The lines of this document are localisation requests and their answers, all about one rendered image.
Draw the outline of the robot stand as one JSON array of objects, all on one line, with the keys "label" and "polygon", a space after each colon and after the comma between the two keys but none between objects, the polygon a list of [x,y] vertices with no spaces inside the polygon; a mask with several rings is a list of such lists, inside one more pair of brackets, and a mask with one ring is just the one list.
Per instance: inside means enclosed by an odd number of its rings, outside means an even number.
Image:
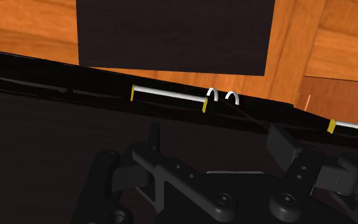
[{"label": "robot stand", "polygon": [[275,0],[76,0],[79,64],[262,76]]}]

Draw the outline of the black chest of drawers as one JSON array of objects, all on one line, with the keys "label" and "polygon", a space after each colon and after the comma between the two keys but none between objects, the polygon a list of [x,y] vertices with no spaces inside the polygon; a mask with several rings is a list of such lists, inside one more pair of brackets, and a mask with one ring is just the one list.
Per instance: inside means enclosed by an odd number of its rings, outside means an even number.
[{"label": "black chest of drawers", "polygon": [[[160,153],[227,189],[235,220],[219,224],[355,224],[327,190],[310,207],[327,219],[286,223],[270,211],[284,171],[266,147],[271,124],[336,160],[358,154],[358,125],[215,88],[0,52],[0,224],[70,224],[96,153],[124,155],[160,124]],[[167,224],[136,188],[119,203],[135,224]]]}]

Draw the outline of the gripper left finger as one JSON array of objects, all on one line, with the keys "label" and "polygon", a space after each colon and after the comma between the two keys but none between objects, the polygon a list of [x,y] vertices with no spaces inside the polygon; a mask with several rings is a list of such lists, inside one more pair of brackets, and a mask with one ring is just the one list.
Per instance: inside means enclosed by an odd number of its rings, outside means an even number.
[{"label": "gripper left finger", "polygon": [[145,142],[120,155],[95,154],[70,224],[135,224],[131,210],[119,203],[125,189],[136,188],[167,224],[233,222],[238,202],[227,189],[176,158],[160,153],[160,124],[150,126]]}]

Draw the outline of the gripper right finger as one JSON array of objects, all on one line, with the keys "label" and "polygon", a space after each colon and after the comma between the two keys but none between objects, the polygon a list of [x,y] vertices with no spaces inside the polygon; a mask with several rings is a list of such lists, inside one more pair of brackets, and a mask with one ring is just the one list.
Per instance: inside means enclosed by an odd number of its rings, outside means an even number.
[{"label": "gripper right finger", "polygon": [[298,142],[282,127],[271,124],[266,147],[284,175],[273,191],[271,213],[286,223],[327,218],[311,209],[315,188],[327,190],[358,224],[358,154],[342,153],[336,160],[322,150]]}]

